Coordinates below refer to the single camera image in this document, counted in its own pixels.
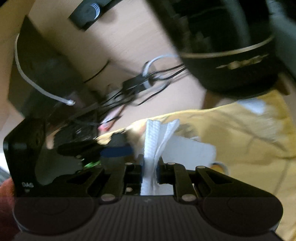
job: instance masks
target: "yellow cloth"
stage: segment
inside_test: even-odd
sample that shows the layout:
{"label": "yellow cloth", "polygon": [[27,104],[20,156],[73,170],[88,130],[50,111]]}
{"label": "yellow cloth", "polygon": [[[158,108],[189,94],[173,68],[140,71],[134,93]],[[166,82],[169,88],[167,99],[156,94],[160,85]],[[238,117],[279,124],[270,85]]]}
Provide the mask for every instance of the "yellow cloth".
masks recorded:
{"label": "yellow cloth", "polygon": [[[278,91],[259,98],[267,104],[260,116],[232,103],[150,119],[162,122],[179,119],[180,128],[176,134],[199,136],[202,142],[216,146],[216,160],[228,167],[231,177],[276,195],[284,207],[277,234],[284,240],[296,241],[295,127]],[[144,144],[146,121],[136,121],[125,129],[134,145]],[[111,135],[112,132],[104,134],[98,140],[107,143]]]}

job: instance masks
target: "black mount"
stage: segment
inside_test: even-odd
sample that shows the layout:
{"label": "black mount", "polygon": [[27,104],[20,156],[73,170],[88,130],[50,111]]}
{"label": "black mount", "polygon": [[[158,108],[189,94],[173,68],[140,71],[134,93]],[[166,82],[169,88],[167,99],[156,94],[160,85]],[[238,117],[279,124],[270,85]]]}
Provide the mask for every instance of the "black mount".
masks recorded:
{"label": "black mount", "polygon": [[[8,139],[20,138],[24,143],[36,144],[36,135],[20,137],[20,133],[27,130],[40,135],[39,130],[42,128],[40,125],[30,124],[28,120],[24,123],[16,127],[18,131],[13,130]],[[11,147],[15,143],[18,143],[18,147],[25,146],[19,141],[8,141],[6,145]],[[32,162],[28,166],[33,168],[39,146],[30,147],[35,147],[30,151],[34,156],[29,158],[26,148],[19,148],[18,156],[21,153],[26,154],[24,158]],[[13,163],[15,155],[8,152],[8,149],[5,155],[11,155],[7,160]],[[32,188],[16,201],[14,216],[18,226],[25,233],[31,233],[32,240],[34,234],[86,235],[95,228],[95,220],[99,222],[102,218],[108,226],[118,226],[118,232],[123,235],[119,240],[125,240],[126,231],[121,228],[130,219],[139,223],[139,228],[149,227],[154,232],[151,240],[163,240],[162,233],[172,235],[163,226],[165,223],[170,223],[170,232],[178,232],[178,235],[180,232],[194,233],[200,228],[207,230],[209,239],[204,240],[212,240],[210,237],[214,233],[223,236],[223,240],[240,240],[240,237],[249,237],[244,240],[280,240],[273,231],[280,222],[283,207],[274,195],[204,166],[189,171],[183,165],[164,164],[160,160],[157,167],[158,182],[173,185],[174,195],[140,196],[143,156],[133,162],[127,160],[129,162],[123,161],[109,169],[98,165],[73,175],[59,176],[48,185]],[[9,168],[14,179],[14,174],[19,172],[11,168],[17,166],[9,164]],[[28,173],[33,175],[34,170],[29,170]],[[156,227],[155,223],[159,223],[164,229]],[[126,228],[130,228],[130,232],[137,232],[136,226]],[[141,240],[142,235],[141,230],[134,238],[126,235],[126,240]],[[178,235],[172,235],[171,240],[180,240],[176,239]],[[117,240],[111,238],[111,230],[104,237],[99,237],[100,234],[88,240]],[[196,240],[195,238],[191,236],[187,240]]]}

